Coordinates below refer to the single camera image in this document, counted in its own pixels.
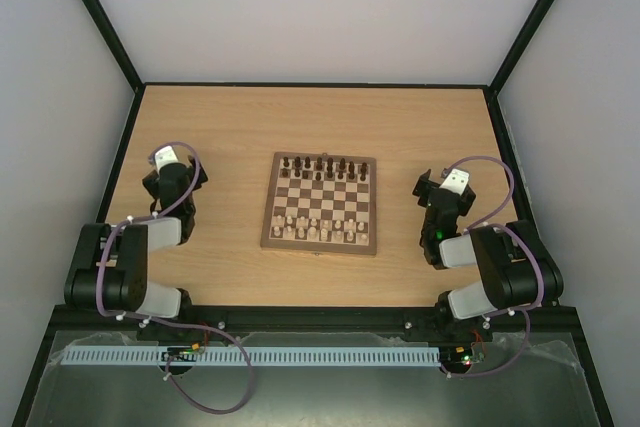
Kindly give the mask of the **light chess piece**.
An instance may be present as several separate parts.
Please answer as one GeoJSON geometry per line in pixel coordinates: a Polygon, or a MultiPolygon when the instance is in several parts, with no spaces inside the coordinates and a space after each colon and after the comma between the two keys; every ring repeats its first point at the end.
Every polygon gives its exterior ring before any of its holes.
{"type": "Polygon", "coordinates": [[[286,240],[292,240],[294,237],[294,228],[292,226],[286,226],[284,229],[283,238],[286,240]]]}

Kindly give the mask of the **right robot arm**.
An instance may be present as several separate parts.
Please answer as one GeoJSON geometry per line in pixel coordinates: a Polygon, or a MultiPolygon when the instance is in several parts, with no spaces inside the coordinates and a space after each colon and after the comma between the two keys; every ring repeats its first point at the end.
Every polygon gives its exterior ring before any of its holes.
{"type": "Polygon", "coordinates": [[[476,198],[467,172],[453,169],[436,182],[427,171],[413,195],[425,209],[419,245],[427,263],[437,270],[475,266],[480,276],[438,296],[433,325],[439,334],[458,338],[479,321],[489,323],[497,314],[519,309],[528,312],[564,292],[563,276],[531,222],[458,230],[458,219],[476,198]]]}

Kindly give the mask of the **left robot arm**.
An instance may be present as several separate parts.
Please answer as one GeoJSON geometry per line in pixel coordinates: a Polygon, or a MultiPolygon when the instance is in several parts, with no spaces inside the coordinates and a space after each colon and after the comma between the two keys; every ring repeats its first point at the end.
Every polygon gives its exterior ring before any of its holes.
{"type": "Polygon", "coordinates": [[[149,254],[185,244],[196,225],[193,192],[208,181],[199,160],[186,164],[167,148],[152,161],[143,178],[153,202],[146,217],[128,217],[119,224],[90,223],[82,227],[64,285],[71,308],[92,310],[118,321],[174,321],[192,307],[189,292],[149,279],[149,254]]]}

